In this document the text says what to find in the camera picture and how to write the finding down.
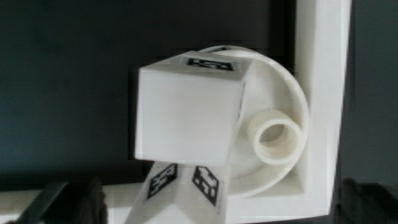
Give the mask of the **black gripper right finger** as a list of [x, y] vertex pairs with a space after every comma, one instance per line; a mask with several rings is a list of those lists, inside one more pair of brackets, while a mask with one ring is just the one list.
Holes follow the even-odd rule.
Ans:
[[398, 224], [398, 184], [343, 180], [334, 224]]

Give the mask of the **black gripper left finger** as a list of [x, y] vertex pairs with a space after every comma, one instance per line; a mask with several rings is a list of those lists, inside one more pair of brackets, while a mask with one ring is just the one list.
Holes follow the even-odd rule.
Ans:
[[50, 183], [14, 224], [106, 224], [99, 179]]

